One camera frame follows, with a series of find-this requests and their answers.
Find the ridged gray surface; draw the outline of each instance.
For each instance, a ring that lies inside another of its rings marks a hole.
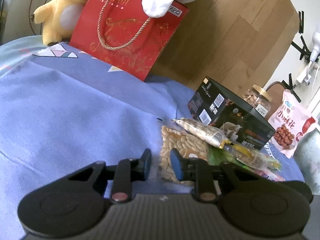
[[[89,239],[254,240],[266,238],[250,236],[237,230],[228,224],[215,205],[196,202],[189,194],[137,194],[130,203],[113,205],[107,216],[92,230],[64,240]],[[304,238],[294,235],[278,239],[302,240]],[[28,236],[25,240],[42,240],[42,238]]]

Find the black box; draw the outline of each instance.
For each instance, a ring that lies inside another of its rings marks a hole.
[[[210,77],[204,79],[188,107],[194,119],[256,150],[262,149],[276,132],[251,105]]]

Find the gold jar lid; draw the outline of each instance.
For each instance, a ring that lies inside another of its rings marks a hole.
[[[254,90],[256,90],[258,93],[260,93],[263,97],[266,98],[266,100],[268,100],[269,102],[272,101],[272,97],[269,96],[269,94],[261,87],[257,86],[257,85],[253,85],[252,88]]]

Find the yellow plush toy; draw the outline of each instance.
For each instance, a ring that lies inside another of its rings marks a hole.
[[[33,14],[33,21],[43,25],[44,45],[53,45],[72,36],[87,0],[51,0]]]

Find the plush toy belly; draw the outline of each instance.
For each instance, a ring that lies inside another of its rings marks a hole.
[[[83,4],[66,6],[60,15],[60,25],[65,31],[73,31],[81,15]]]

